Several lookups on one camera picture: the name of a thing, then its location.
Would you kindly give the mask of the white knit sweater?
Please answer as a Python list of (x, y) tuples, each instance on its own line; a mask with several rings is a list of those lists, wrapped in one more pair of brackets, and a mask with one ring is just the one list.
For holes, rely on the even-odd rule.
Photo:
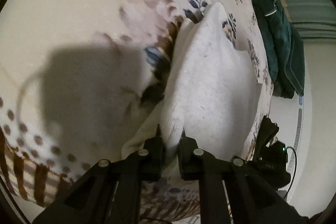
[(161, 130), (166, 163), (182, 135), (221, 160), (239, 155), (252, 128), (261, 93), (249, 53), (226, 37), (221, 3), (205, 10), (199, 23), (186, 19), (178, 33), (164, 98), (122, 148), (129, 156)]

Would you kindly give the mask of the white bed headboard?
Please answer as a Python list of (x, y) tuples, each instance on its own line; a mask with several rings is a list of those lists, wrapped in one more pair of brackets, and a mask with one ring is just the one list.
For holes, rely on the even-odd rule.
[(286, 200), (290, 201), (299, 184), (309, 151), (311, 94), (306, 92), (303, 97), (295, 95), (292, 99), (272, 97), (269, 117), (280, 128), (277, 133), (278, 140), (288, 147), (286, 170), (291, 174), (292, 181), (283, 189), (288, 192)]

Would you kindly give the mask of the dark green folded blanket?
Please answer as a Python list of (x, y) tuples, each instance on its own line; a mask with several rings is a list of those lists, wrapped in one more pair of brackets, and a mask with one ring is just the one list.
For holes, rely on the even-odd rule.
[(304, 96), (305, 53), (303, 41), (289, 21), (280, 0), (252, 0), (264, 42), (273, 95), (292, 99)]

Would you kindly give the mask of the floral bed blanket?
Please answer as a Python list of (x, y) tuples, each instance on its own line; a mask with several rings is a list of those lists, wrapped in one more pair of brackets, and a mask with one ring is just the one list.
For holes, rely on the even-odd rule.
[[(222, 28), (251, 58), (260, 98), (242, 152), (251, 159), (273, 87), (252, 0), (7, 0), (1, 10), (1, 179), (45, 208), (100, 159), (121, 155), (164, 98), (184, 20), (221, 3)], [(141, 216), (199, 213), (177, 157), (146, 183)]]

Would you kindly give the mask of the right green curtain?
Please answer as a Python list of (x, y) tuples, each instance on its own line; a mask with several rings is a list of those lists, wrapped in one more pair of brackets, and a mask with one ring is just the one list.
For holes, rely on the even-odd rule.
[(331, 0), (280, 1), (304, 41), (335, 43), (335, 6)]

